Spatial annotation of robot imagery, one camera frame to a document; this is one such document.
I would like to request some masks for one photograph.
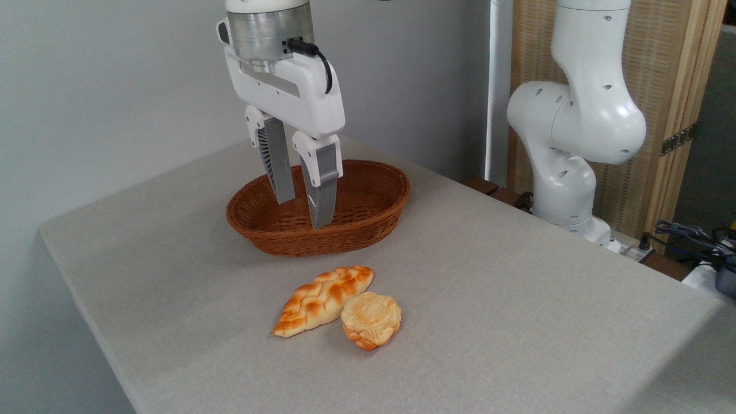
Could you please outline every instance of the braided bread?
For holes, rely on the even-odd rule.
[[[363,266],[338,267],[325,272],[294,291],[286,302],[273,334],[292,337],[307,329],[332,322],[342,307],[360,295],[373,280],[373,270]]]

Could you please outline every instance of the basket rim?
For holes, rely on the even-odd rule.
[[[227,204],[227,221],[240,234],[242,234],[248,239],[268,240],[272,238],[276,238],[276,239],[284,239],[285,237],[300,238],[304,236],[324,236],[328,234],[343,233],[345,231],[351,230],[352,228],[362,228],[364,226],[371,225],[374,222],[384,221],[388,217],[396,215],[396,213],[399,213],[399,214],[401,213],[401,210],[403,209],[404,205],[408,201],[409,194],[411,193],[411,182],[409,181],[408,177],[403,171],[401,171],[400,169],[390,164],[386,164],[380,161],[373,161],[373,160],[347,159],[347,160],[343,160],[343,163],[372,164],[374,166],[380,166],[381,168],[386,168],[392,171],[392,173],[394,173],[403,184],[402,194],[396,199],[396,201],[394,201],[393,204],[391,204],[390,207],[388,207],[386,210],[382,211],[381,213],[376,214],[375,216],[368,217],[366,219],[362,219],[362,220],[358,220],[354,222],[342,223],[338,225],[327,225],[325,227],[318,228],[316,230],[312,228],[301,228],[301,229],[283,230],[283,231],[253,230],[251,228],[247,228],[243,226],[239,221],[235,219],[233,208],[234,208],[234,205],[242,197],[242,194],[244,193],[243,190],[245,190],[250,185],[256,184],[256,181],[260,181],[263,179],[268,180],[268,178],[265,175],[260,175],[256,179],[250,181],[245,186],[243,186],[241,189],[239,189],[235,193],[235,195],[233,195],[233,197],[230,199],[230,202]]]

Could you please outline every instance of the round bread roll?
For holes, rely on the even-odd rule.
[[[371,351],[399,330],[401,308],[391,296],[364,292],[345,304],[340,318],[347,338]]]

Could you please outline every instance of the wicker basket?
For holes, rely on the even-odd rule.
[[[227,221],[266,253],[315,256],[365,248],[394,230],[409,196],[406,175],[375,161],[346,160],[337,180],[332,222],[313,230],[302,181],[302,167],[293,166],[296,198],[278,205],[268,178],[248,183],[227,204]]]

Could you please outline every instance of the white pole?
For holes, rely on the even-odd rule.
[[[513,12],[513,0],[491,1],[484,178],[502,186],[506,185],[508,165],[509,123],[506,120],[506,107],[511,94]],[[494,151],[497,152],[496,161],[500,161],[497,165],[492,162]]]

